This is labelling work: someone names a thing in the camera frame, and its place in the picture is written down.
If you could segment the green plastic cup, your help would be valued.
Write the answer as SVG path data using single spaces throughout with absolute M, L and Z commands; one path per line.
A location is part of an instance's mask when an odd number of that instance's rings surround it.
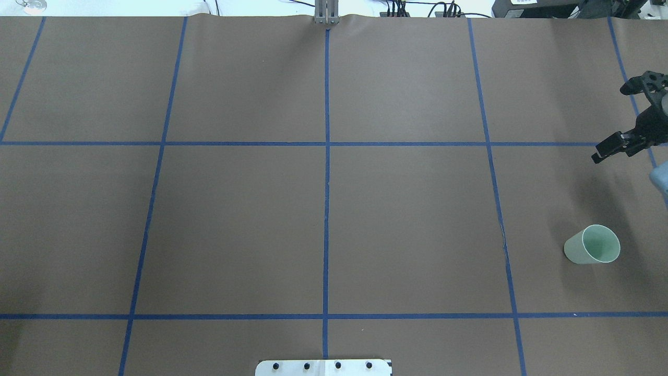
M 575 264 L 605 264 L 618 259 L 621 244 L 610 228 L 594 224 L 566 240 L 563 252 Z

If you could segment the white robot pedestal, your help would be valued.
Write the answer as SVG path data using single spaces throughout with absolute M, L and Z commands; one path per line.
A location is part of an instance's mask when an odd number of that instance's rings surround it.
M 313 359 L 261 361 L 255 375 L 392 375 L 385 359 Z

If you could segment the aluminium frame post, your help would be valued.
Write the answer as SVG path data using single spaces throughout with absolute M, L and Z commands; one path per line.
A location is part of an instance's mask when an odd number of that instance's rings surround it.
M 319 25 L 336 25 L 340 22 L 338 0 L 315 0 L 314 22 Z

